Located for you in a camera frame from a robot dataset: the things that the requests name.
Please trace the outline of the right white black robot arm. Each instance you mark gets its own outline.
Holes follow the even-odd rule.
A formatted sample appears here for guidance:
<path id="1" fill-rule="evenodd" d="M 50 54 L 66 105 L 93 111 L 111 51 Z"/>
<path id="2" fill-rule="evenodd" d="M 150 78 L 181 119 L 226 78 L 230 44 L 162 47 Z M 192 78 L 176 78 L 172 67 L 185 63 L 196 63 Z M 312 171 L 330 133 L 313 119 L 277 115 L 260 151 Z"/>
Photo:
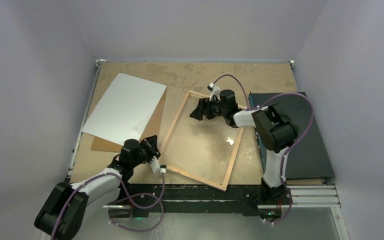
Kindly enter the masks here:
<path id="1" fill-rule="evenodd" d="M 286 190 L 286 163 L 289 151 L 299 136 L 299 129 L 276 103 L 254 108 L 240 108 L 233 90 L 214 89 L 200 98 L 191 118 L 201 121 L 222 117 L 232 128 L 253 127 L 266 150 L 266 164 L 261 180 L 262 200 L 274 203 Z"/>

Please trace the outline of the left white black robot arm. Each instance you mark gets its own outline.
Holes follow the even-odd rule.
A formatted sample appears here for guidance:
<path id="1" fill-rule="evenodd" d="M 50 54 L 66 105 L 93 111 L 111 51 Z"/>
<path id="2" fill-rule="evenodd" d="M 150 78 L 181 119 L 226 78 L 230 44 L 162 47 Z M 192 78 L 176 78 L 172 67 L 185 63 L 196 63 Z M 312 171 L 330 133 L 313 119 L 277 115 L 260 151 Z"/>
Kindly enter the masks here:
<path id="1" fill-rule="evenodd" d="M 127 201 L 136 209 L 147 210 L 161 204 L 155 196 L 150 205 L 139 205 L 135 194 L 128 191 L 129 179 L 135 167 L 150 164 L 155 173 L 164 175 L 166 167 L 159 164 L 161 152 L 158 137 L 152 135 L 142 140 L 127 139 L 110 164 L 100 173 L 80 182 L 60 182 L 54 186 L 38 212 L 34 227 L 49 235 L 52 240 L 71 240 L 87 216 L 110 203 L 122 205 Z"/>

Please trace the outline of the printed photo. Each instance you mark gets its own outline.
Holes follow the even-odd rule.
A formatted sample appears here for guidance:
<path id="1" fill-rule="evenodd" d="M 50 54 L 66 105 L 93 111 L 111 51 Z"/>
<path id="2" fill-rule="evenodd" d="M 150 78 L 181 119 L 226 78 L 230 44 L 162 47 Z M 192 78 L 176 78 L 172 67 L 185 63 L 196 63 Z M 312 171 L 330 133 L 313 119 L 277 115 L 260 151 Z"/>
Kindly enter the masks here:
<path id="1" fill-rule="evenodd" d="M 119 145 L 139 140 L 166 89 L 164 84 L 118 73 L 82 132 Z"/>

